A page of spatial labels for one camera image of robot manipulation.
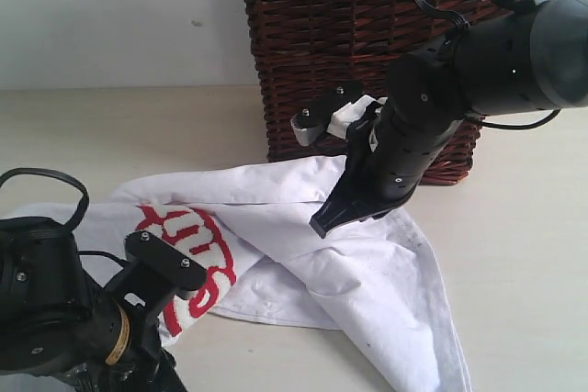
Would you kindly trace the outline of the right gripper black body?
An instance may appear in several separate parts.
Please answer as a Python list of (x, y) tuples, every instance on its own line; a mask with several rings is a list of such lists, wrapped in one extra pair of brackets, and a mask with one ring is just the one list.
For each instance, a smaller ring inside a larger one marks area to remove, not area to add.
[(412, 183), (405, 177), (384, 174), (382, 166), (369, 171), (369, 135), (379, 117), (368, 110), (347, 130), (345, 169), (321, 208), (311, 216), (310, 226), (322, 239), (344, 225), (385, 217), (412, 196)]

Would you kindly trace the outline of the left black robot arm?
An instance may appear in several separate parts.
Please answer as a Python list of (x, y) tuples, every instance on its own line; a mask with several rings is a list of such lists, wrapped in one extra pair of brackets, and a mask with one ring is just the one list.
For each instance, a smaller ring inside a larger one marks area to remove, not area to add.
[(147, 231), (100, 286), (73, 234), (44, 217), (1, 222), (1, 373), (52, 377), (76, 391), (183, 391), (158, 317), (188, 286), (184, 256)]

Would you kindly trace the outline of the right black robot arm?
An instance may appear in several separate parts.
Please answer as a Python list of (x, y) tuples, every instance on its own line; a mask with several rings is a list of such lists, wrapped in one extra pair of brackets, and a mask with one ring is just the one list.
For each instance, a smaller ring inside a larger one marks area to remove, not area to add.
[(387, 96), (338, 105), (323, 124), (348, 145), (345, 168), (311, 217), (320, 235), (403, 206), (466, 120), (587, 104), (587, 0), (524, 10), (393, 60)]

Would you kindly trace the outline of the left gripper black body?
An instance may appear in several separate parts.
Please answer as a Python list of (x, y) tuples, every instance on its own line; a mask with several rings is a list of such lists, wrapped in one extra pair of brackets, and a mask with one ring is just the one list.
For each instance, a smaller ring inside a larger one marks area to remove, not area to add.
[(65, 299), (75, 323), (69, 328), (72, 361), (63, 369), (64, 384), (75, 391), (185, 391), (158, 331), (158, 316), (176, 291), (135, 290), (142, 305), (132, 305), (127, 293), (87, 290)]

